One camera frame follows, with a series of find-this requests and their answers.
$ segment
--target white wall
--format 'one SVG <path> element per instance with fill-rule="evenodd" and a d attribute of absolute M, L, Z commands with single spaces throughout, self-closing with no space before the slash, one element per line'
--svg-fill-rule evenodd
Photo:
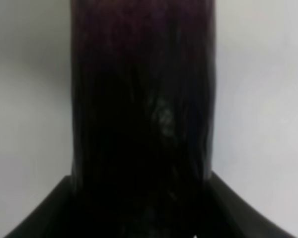
<path fill-rule="evenodd" d="M 67 0 L 0 0 L 0 237 L 69 174 Z M 218 0 L 215 171 L 298 236 L 298 0 Z"/>

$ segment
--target glossy surface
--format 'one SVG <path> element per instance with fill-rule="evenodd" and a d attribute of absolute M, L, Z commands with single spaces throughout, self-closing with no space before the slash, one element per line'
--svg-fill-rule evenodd
<path fill-rule="evenodd" d="M 131 234 L 193 235 L 211 174 L 214 1 L 73 0 L 72 20 L 83 210 Z"/>

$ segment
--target white background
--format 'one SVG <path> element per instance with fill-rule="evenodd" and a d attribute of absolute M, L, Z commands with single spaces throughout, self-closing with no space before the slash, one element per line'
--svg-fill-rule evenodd
<path fill-rule="evenodd" d="M 214 170 L 298 237 L 298 0 L 218 0 Z M 68 0 L 0 0 L 0 237 L 72 162 Z"/>

